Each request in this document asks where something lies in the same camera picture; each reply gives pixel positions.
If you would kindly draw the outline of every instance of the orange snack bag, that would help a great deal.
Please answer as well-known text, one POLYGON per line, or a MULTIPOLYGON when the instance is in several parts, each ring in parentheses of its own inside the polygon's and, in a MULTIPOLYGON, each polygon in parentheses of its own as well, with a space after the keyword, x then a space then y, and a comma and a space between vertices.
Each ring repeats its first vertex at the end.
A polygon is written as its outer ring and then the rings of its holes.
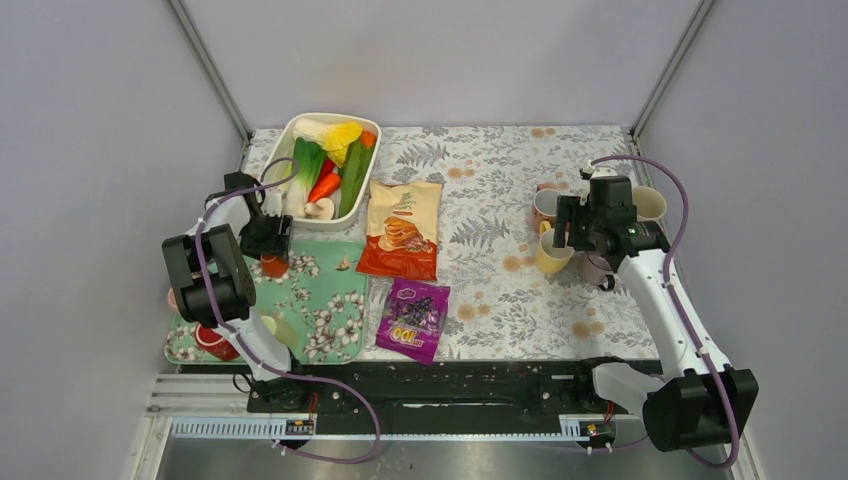
POLYGON ((367 241, 356 271, 435 280, 441 200, 438 183, 388 186, 371 180, 367 241))

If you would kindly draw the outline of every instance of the green tray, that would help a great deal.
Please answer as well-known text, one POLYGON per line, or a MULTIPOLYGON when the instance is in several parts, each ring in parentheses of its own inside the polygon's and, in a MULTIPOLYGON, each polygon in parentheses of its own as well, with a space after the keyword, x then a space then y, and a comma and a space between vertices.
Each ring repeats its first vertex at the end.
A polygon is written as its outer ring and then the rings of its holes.
MULTIPOLYGON (((368 278, 356 272, 359 242, 292 242, 289 270, 282 278, 262 274, 259 262, 245 257, 256 283, 256 308, 276 326, 274 336, 303 364, 352 361, 365 340, 368 278)), ((199 348, 197 323, 174 315, 165 340, 165 357, 178 365, 225 363, 199 348)), ((229 364, 245 363, 239 357, 229 364)))

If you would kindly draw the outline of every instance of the purple candy bag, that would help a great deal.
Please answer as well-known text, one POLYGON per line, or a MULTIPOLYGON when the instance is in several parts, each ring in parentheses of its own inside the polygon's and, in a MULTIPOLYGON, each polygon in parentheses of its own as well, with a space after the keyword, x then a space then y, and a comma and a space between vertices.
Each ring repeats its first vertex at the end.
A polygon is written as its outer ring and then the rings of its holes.
POLYGON ((386 297, 377 346, 432 365, 448 315, 450 287, 395 278, 386 297))

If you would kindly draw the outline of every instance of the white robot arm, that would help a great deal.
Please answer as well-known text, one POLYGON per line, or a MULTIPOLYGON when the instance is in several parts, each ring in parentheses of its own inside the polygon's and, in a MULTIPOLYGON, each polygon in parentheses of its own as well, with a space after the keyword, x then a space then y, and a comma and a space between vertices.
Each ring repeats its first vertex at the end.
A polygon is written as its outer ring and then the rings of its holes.
POLYGON ((568 232, 569 246, 605 257, 635 298, 663 369, 660 379, 624 362, 602 363, 592 370, 595 393, 637 415, 660 451, 728 443, 731 433, 719 389, 727 393, 741 432, 759 390, 756 379, 750 370, 735 370, 712 341, 679 285, 673 262, 664 272, 668 241, 655 222, 637 221, 630 180, 605 168, 584 178, 590 181, 587 195, 559 198, 554 246, 564 246, 568 232), (681 318, 670 287, 701 345, 681 318))
MULTIPOLYGON (((227 191, 210 196, 212 202, 228 192, 249 188, 252 177, 243 173, 225 177, 227 191)), ((207 263, 215 263, 210 272, 216 302, 226 325, 218 324, 212 312, 209 294, 200 277, 195 236, 200 221, 184 235, 169 238, 162 244, 165 264, 180 314, 196 321, 227 339, 251 367, 258 385, 275 380, 273 370, 289 372, 291 354, 271 334, 258 315, 256 290, 242 252, 258 257, 262 253, 288 258, 288 236, 291 217, 266 217, 254 194, 235 196, 220 203, 204 222, 201 234, 207 263)))

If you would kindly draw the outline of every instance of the white bowl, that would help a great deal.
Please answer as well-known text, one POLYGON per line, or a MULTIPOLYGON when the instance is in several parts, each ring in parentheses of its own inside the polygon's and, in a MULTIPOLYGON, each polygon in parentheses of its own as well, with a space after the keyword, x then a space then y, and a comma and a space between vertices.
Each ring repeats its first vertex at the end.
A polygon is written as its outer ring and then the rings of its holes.
MULTIPOLYGON (((308 228, 310 230, 344 230, 356 220, 356 215, 359 213, 359 205, 362 203, 362 197, 365 196, 365 190, 368 188, 368 180, 371 178, 371 171, 374 170, 375 159, 377 158, 377 150, 380 149, 380 141, 383 137, 383 132, 380 126, 371 120, 366 120, 359 117, 351 117, 350 115, 340 115, 336 113, 302 113, 291 119, 283 129, 280 139, 277 140, 277 145, 268 157, 267 165, 271 161, 280 157, 290 157, 294 153, 294 135, 292 134, 294 123, 301 118, 315 120, 322 123, 345 123, 356 122, 363 130, 373 133, 377 137, 377 143, 374 145, 374 153, 371 156, 371 161, 368 164, 368 171, 365 172, 365 179, 362 182, 362 188, 359 189, 359 194, 356 196, 356 202, 353 208, 344 217, 334 218, 332 220, 316 220, 311 218, 295 218, 294 225, 299 228, 308 228)), ((268 171, 263 183, 273 183, 281 178, 286 172, 286 163, 281 163, 271 167, 268 171)))

